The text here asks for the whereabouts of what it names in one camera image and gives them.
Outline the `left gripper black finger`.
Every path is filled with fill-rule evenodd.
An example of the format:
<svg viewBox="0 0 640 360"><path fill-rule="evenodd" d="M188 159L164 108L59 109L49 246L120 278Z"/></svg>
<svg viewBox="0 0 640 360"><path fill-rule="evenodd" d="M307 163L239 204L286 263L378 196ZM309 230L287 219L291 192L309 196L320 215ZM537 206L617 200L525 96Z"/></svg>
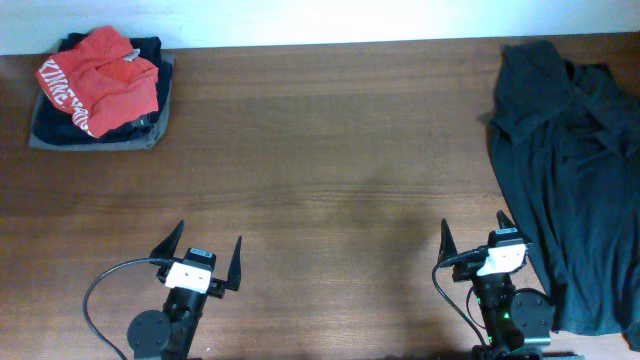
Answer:
<svg viewBox="0 0 640 360"><path fill-rule="evenodd" d="M237 292L240 288L241 280L242 280L242 269L241 269L241 245L242 245L242 237L239 236L236 245L234 248L234 252L232 255L232 259L229 265L227 281L226 281L226 289L229 291Z"/></svg>
<svg viewBox="0 0 640 360"><path fill-rule="evenodd" d="M151 251L149 257L156 259L172 259L183 230L184 221L181 220L174 230Z"/></svg>

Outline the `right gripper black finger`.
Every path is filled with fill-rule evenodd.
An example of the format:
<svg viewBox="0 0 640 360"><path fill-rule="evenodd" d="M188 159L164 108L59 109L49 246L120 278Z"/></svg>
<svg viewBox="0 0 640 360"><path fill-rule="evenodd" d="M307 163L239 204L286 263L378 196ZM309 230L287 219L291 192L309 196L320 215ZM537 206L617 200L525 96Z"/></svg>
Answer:
<svg viewBox="0 0 640 360"><path fill-rule="evenodd" d="M530 245L532 243L531 239L527 237L502 210L499 210L496 213L496 218L498 221L499 229L502 233L517 234L520 238L523 239L525 244Z"/></svg>
<svg viewBox="0 0 640 360"><path fill-rule="evenodd" d="M441 240L438 252L438 264L453 264L458 258L458 251L445 218L440 223Z"/></svg>

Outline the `dark green t-shirt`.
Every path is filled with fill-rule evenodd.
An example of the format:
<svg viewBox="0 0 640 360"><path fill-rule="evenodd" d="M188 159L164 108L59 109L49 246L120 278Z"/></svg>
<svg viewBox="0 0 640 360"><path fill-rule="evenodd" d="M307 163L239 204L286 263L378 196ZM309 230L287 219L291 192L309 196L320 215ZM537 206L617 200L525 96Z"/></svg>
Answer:
<svg viewBox="0 0 640 360"><path fill-rule="evenodd" d="M554 326L620 333L639 347L639 99L605 64L548 41L511 45L491 118L490 159Z"/></svg>

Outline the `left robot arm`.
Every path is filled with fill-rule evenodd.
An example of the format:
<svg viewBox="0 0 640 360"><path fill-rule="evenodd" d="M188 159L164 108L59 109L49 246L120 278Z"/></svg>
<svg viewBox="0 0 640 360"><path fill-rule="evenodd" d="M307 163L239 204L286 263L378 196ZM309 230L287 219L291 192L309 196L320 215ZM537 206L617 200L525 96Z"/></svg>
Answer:
<svg viewBox="0 0 640 360"><path fill-rule="evenodd" d="M183 257L175 256L183 230L179 222L151 251L152 263L159 267L156 277L169 293L160 310L141 312L131 321L127 341L136 359L186 359L207 299L239 290L242 240L236 241L227 277L217 279L214 253L191 247Z"/></svg>

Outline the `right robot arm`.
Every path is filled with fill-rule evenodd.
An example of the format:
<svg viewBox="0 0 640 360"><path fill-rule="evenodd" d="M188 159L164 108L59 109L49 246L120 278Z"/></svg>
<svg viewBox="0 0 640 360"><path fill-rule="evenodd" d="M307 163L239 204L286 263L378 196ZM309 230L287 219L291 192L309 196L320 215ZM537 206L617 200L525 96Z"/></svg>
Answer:
<svg viewBox="0 0 640 360"><path fill-rule="evenodd" d="M434 287L479 338L472 359L541 359L551 342L555 306L546 294L513 284L511 276L527 264L531 241L502 211L496 217L499 228L489 233L487 243L465 252L456 249L449 225L442 220L432 270L433 280L440 269L450 268L455 283L471 284L482 323L476 324L455 305L439 284Z"/></svg>

